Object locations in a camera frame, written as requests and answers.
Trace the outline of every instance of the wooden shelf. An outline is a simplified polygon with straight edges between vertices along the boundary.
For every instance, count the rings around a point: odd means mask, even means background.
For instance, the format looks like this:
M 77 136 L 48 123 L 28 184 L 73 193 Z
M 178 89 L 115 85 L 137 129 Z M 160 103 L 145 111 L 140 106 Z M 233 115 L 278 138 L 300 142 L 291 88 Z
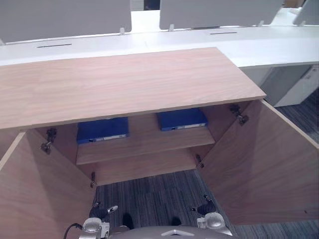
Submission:
M 214 144 L 207 127 L 162 132 L 156 114 L 129 117 L 130 136 L 80 145 L 76 164 Z
M 78 166 L 88 177 L 95 172 L 98 185 L 123 182 L 138 178 L 196 168 L 196 162 L 188 148 L 160 153 L 144 154 L 107 162 Z

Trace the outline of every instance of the black cable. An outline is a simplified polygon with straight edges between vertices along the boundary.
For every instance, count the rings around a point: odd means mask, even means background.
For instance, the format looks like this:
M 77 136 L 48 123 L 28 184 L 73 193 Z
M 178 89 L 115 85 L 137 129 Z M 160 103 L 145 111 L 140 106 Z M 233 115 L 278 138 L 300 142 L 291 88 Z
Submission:
M 82 225 L 80 225 L 80 224 L 78 224 L 78 223 L 73 223 L 71 226 L 69 226 L 69 227 L 66 229 L 63 239 L 66 239 L 66 236 L 68 235 L 68 232 L 69 232 L 69 230 L 71 229 L 71 227 L 79 228 L 80 230 L 82 230 L 82 228 L 83 228 Z

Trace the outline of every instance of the cabinet top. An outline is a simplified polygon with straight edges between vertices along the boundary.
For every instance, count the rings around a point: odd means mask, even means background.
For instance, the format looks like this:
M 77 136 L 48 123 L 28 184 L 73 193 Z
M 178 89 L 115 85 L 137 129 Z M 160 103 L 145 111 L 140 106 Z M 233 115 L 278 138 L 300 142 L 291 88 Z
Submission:
M 262 99 L 217 48 L 0 67 L 0 129 Z

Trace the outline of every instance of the blue binder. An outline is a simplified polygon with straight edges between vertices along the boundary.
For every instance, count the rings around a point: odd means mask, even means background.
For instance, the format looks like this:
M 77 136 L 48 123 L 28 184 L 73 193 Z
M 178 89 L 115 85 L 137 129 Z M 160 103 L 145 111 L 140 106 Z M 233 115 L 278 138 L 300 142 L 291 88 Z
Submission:
M 101 119 L 78 123 L 78 144 L 123 138 L 129 136 L 127 117 Z
M 157 113 L 161 131 L 207 126 L 208 120 L 199 108 Z

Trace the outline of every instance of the white desk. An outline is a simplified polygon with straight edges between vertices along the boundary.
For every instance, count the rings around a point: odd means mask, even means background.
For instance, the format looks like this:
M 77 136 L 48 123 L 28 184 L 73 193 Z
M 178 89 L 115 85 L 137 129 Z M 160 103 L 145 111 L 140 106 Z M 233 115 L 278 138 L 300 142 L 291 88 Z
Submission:
M 319 27 L 287 26 L 294 14 L 279 11 L 270 26 L 160 31 L 159 11 L 132 12 L 126 35 L 75 37 L 0 46 L 0 65 L 216 46 L 238 67 L 312 64 L 319 60 Z M 38 46 L 65 46 L 37 48 Z

